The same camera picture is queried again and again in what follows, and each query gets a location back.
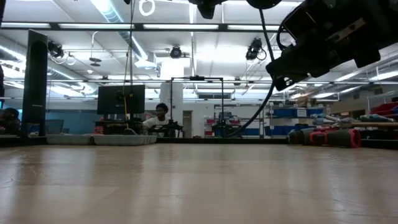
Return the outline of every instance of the white column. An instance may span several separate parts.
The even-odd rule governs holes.
[[[183,84],[173,83],[173,105],[170,104],[170,83],[162,83],[160,85],[160,102],[165,103],[169,107],[166,117],[170,119],[171,110],[173,109],[173,120],[178,121],[182,125],[183,114]]]

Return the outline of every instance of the man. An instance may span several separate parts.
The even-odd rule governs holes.
[[[21,121],[18,119],[19,112],[14,108],[7,108],[0,117],[0,126],[5,129],[8,134],[19,135]]]
[[[166,114],[169,112],[169,108],[164,103],[159,103],[156,106],[156,118],[149,118],[142,123],[144,129],[150,129],[156,125],[165,125],[169,121],[166,119]]]

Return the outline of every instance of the black speaker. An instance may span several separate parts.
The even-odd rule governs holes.
[[[21,131],[45,136],[47,91],[47,36],[30,30],[26,56]]]

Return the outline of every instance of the fluorescent light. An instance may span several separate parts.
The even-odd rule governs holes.
[[[53,86],[50,90],[67,96],[83,96],[81,93],[60,86]]]
[[[313,97],[314,98],[325,98],[325,97],[328,97],[328,96],[331,96],[331,95],[334,95],[334,94],[336,94],[336,93],[320,93],[320,94],[315,95]]]
[[[352,78],[352,77],[354,77],[354,76],[356,76],[356,75],[357,75],[356,73],[350,73],[350,74],[348,74],[348,75],[344,75],[344,76],[342,76],[342,77],[336,79],[335,81],[336,81],[336,82],[344,81],[344,80],[349,79],[349,78]]]
[[[261,25],[228,25],[229,30],[258,30],[262,31]],[[267,30],[278,30],[279,26],[266,26]]]
[[[11,54],[12,56],[16,57],[18,60],[21,60],[21,61],[23,61],[23,62],[26,61],[26,57],[25,57],[24,55],[22,55],[22,54],[20,54],[20,53],[17,53],[17,52],[15,52],[15,51],[13,51],[13,50],[10,50],[10,49],[8,49],[8,48],[6,48],[6,47],[0,46],[0,50],[3,50],[3,51],[5,51],[5,52]]]
[[[207,24],[144,24],[144,29],[218,29],[218,25],[207,25]]]
[[[139,60],[138,62],[134,63],[137,68],[144,68],[144,69],[152,69],[156,67],[156,65],[152,62],[148,62],[147,60]]]
[[[387,72],[387,73],[379,74],[373,78],[370,78],[369,81],[376,82],[376,81],[384,80],[384,79],[391,78],[391,77],[394,77],[397,75],[398,75],[398,71]]]
[[[130,24],[59,24],[62,29],[134,29]]]
[[[297,93],[297,94],[294,94],[294,95],[292,96],[292,99],[297,99],[297,98],[300,98],[300,97],[302,97],[302,96],[305,96],[305,94]]]
[[[51,28],[50,24],[44,22],[3,22],[1,24],[1,28],[30,28],[30,29],[39,29],[39,28]]]
[[[224,89],[224,93],[232,93],[232,89]],[[198,93],[221,93],[221,89],[198,89]]]
[[[4,84],[5,84],[5,85],[8,85],[8,86],[13,86],[13,87],[16,87],[16,88],[21,88],[21,89],[24,88],[24,85],[22,85],[22,84],[20,84],[20,83],[17,83],[17,82],[7,82],[7,81],[5,80],[5,81],[4,81]]]
[[[352,88],[348,88],[348,89],[346,89],[346,90],[341,91],[340,93],[348,93],[349,91],[353,91],[353,90],[355,90],[355,89],[357,89],[357,88],[359,88],[359,86],[352,87]]]
[[[4,76],[8,78],[24,78],[25,74],[22,72],[15,71],[14,69],[4,67]]]

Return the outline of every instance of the blue storage bin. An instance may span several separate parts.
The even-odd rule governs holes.
[[[245,136],[258,136],[259,135],[260,130],[258,128],[246,128],[244,130],[244,134]]]
[[[323,109],[307,109],[307,117],[310,117],[313,114],[322,114]]]
[[[285,135],[288,135],[288,133],[290,133],[291,130],[296,130],[296,126],[285,126]]]
[[[278,118],[295,116],[295,109],[274,109],[273,116]]]
[[[266,136],[274,136],[274,135],[285,135],[285,126],[274,126],[274,129],[271,130],[270,126],[264,127],[264,131]]]
[[[295,126],[296,131],[300,131],[301,129],[306,129],[306,128],[315,128],[315,126],[304,126],[304,125]]]

